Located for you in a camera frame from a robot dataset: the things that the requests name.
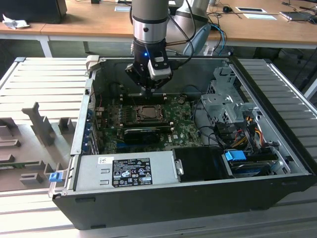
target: blue latch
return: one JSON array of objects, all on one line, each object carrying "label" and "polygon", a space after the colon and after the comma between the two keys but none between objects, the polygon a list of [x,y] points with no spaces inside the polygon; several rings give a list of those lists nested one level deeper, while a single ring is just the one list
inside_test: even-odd
[{"label": "blue latch", "polygon": [[50,174],[50,182],[63,182],[63,172],[55,172]]},{"label": "blue latch", "polygon": [[224,154],[226,156],[227,161],[236,161],[236,160],[246,160],[246,156],[244,155],[242,150],[230,150]]}]

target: desk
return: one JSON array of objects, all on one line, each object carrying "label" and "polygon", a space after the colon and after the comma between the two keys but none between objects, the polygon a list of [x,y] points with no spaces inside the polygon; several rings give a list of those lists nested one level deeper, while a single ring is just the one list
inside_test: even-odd
[{"label": "desk", "polygon": [[[266,14],[279,14],[280,11],[293,11],[289,6],[282,5],[282,0],[223,0],[235,13],[241,13],[235,7],[263,8]],[[313,7],[316,4],[304,1],[291,1],[292,5]],[[209,12],[222,13],[223,6],[210,7]],[[317,46],[317,25],[308,22],[287,21],[282,15],[274,15],[277,20],[247,19],[239,14],[222,14],[220,26],[227,34],[227,45],[273,48],[315,49]],[[212,33],[209,40],[217,40]]]},{"label": "desk", "polygon": [[[292,11],[281,4],[281,0],[223,0],[235,12],[236,6],[264,8],[268,13]],[[314,6],[313,3],[295,1],[299,6]],[[49,41],[95,41],[95,42],[131,42],[133,28],[128,12],[115,12],[115,3],[102,2],[90,4],[90,1],[66,0],[67,16],[62,24],[31,23],[31,28],[10,30],[0,26],[0,38],[39,40],[46,57],[52,57]],[[209,8],[209,11],[222,11],[223,6]],[[273,47],[314,49],[317,46],[317,26],[308,22],[287,22],[280,15],[277,20],[247,19],[240,15],[223,14],[219,19],[221,28],[226,32],[228,46]],[[215,45],[219,40],[218,32],[211,32],[208,44]]]}]

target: computer mouse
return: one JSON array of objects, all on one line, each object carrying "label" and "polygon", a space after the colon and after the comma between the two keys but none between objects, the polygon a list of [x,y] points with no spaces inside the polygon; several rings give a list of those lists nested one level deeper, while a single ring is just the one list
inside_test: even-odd
[{"label": "computer mouse", "polygon": [[317,24],[317,16],[311,16],[308,21],[311,23],[311,24]]}]

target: black plastic cover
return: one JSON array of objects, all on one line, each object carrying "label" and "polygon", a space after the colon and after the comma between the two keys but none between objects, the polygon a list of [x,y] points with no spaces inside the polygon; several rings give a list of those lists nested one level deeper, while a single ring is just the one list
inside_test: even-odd
[{"label": "black plastic cover", "polygon": [[222,159],[223,151],[214,146],[173,149],[174,159],[182,162],[181,182],[229,179]]}]

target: power supply label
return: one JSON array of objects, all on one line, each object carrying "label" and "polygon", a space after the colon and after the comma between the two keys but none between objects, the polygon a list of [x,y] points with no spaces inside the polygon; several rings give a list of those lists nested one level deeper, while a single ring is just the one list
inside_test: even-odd
[{"label": "power supply label", "polygon": [[128,187],[152,184],[149,158],[114,160],[112,163],[112,186]]}]

